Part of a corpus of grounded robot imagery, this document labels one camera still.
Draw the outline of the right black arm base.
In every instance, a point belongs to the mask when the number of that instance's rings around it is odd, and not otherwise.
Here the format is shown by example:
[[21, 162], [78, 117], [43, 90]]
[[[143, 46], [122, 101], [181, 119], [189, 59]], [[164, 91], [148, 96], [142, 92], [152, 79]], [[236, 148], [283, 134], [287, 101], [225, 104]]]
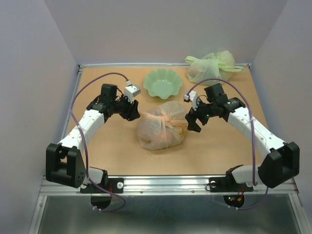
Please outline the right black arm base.
[[252, 185], [249, 187], [247, 183], [237, 183], [234, 179], [233, 170], [237, 168], [240, 169], [242, 166], [243, 165], [238, 165], [230, 168], [222, 177], [210, 177], [208, 184], [205, 186], [205, 190], [212, 193], [237, 192], [237, 194], [234, 195], [224, 195], [223, 198], [228, 206], [240, 209], [245, 202], [244, 193], [254, 191]]

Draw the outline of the banana print plastic bag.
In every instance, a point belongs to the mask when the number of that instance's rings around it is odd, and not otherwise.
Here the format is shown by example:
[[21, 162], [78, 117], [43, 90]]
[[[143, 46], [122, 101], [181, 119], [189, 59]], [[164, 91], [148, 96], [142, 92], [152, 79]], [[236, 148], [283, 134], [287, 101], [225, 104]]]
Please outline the banana print plastic bag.
[[147, 112], [139, 112], [136, 136], [142, 148], [160, 150], [179, 145], [187, 134], [186, 109], [168, 101]]

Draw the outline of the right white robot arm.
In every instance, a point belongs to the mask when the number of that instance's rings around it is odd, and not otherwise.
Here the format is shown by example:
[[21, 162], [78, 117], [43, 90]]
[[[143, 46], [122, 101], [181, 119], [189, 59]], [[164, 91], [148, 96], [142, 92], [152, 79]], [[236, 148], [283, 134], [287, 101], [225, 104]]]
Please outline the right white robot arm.
[[184, 101], [192, 104], [185, 116], [188, 130], [200, 132], [197, 121], [205, 125], [212, 117], [222, 118], [251, 141], [252, 157], [255, 157], [256, 150], [263, 156], [260, 165], [252, 159], [249, 166], [238, 165], [229, 169], [224, 178], [227, 189], [236, 190], [242, 184], [259, 182], [275, 188], [299, 174], [300, 149], [295, 142], [286, 142], [271, 133], [253, 116], [244, 97], [228, 98], [219, 83], [204, 90], [207, 102], [203, 102], [193, 88], [184, 94]]

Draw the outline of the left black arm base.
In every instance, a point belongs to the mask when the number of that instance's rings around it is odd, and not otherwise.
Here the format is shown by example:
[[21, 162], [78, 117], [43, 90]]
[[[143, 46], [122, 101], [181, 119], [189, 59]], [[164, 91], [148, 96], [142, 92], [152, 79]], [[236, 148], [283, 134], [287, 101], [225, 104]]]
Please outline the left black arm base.
[[88, 180], [79, 188], [81, 194], [90, 195], [92, 209], [100, 213], [122, 209], [126, 204], [125, 198], [121, 195], [123, 191], [124, 178], [109, 178], [107, 171], [103, 172], [96, 186]]

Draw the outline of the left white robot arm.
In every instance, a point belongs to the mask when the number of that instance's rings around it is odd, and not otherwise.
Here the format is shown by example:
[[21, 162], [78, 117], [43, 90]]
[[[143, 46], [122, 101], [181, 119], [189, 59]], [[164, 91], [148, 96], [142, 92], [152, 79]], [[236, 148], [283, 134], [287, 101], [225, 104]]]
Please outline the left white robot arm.
[[86, 159], [87, 143], [96, 131], [114, 114], [127, 121], [140, 117], [138, 101], [135, 99], [141, 90], [127, 82], [124, 92], [117, 96], [118, 87], [103, 84], [100, 94], [87, 106], [81, 120], [59, 143], [51, 143], [46, 149], [46, 179], [50, 182], [78, 188], [89, 184], [90, 176]]

